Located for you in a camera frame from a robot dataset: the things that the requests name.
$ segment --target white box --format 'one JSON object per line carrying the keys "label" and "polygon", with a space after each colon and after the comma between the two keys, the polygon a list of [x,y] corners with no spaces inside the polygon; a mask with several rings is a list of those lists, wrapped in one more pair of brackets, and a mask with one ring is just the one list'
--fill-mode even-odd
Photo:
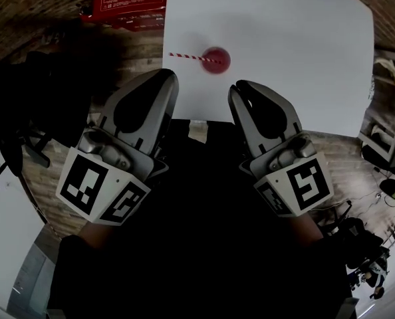
{"label": "white box", "polygon": [[302,215],[334,195],[323,153],[264,176],[254,188],[279,217]]}
{"label": "white box", "polygon": [[132,174],[70,148],[56,196],[90,222],[120,226],[149,192]]}

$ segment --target fire extinguisher box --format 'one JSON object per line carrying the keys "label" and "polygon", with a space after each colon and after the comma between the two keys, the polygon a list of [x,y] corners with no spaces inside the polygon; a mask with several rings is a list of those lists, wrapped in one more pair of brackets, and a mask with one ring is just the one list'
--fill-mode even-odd
{"label": "fire extinguisher box", "polygon": [[87,23],[100,23],[130,31],[163,29],[166,0],[94,0],[92,15],[81,15]]}

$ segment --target white desk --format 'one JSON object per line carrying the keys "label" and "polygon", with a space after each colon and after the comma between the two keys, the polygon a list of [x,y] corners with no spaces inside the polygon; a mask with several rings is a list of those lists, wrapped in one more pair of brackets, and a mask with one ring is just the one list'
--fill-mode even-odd
{"label": "white desk", "polygon": [[[224,74],[168,55],[212,46],[231,55]],[[163,66],[180,82],[174,118],[232,122],[227,93],[246,79],[288,99],[304,129],[355,137],[373,54],[372,13],[359,0],[168,0]]]}

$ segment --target wooden floor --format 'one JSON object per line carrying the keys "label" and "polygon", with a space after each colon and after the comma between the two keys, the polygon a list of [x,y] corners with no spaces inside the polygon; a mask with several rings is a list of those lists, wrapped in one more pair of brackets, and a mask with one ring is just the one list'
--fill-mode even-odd
{"label": "wooden floor", "polygon": [[[47,53],[67,51],[91,62],[95,70],[115,72],[115,75],[107,76],[107,79],[113,80],[111,83],[114,86],[122,86],[139,74],[162,67],[161,31],[130,33],[122,29],[79,27],[72,24],[63,29],[63,35],[64,39],[57,44],[49,42],[45,45],[30,45],[14,55],[12,62],[23,61],[25,54],[34,49]],[[90,109],[92,119],[98,118],[106,97],[107,95],[103,95],[94,99]],[[353,207],[349,215],[360,217],[367,229],[386,240],[387,226],[395,223],[395,207],[385,204],[383,196],[381,200],[376,198],[380,193],[378,184],[384,176],[376,173],[373,165],[361,158],[360,140],[314,132],[311,137],[317,150],[325,153],[334,183],[335,196],[321,208],[351,199]],[[51,160],[49,169],[33,163],[24,152],[23,175],[39,207],[59,237],[78,233],[85,223],[81,216],[55,197],[67,152],[68,148],[51,141],[44,150],[44,154]],[[336,207],[338,214],[346,207],[346,203],[339,204]],[[333,217],[332,209],[311,213],[321,225],[328,223]]]}

